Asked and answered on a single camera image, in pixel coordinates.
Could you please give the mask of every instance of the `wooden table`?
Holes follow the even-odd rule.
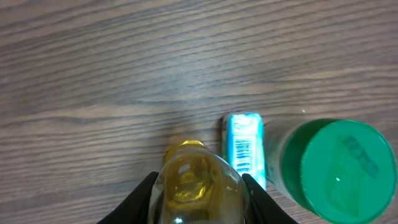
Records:
[[[396,0],[1,0],[0,222],[95,223],[172,136],[352,118],[398,149]],[[275,190],[300,223],[321,223]],[[395,200],[377,221],[397,223]]]

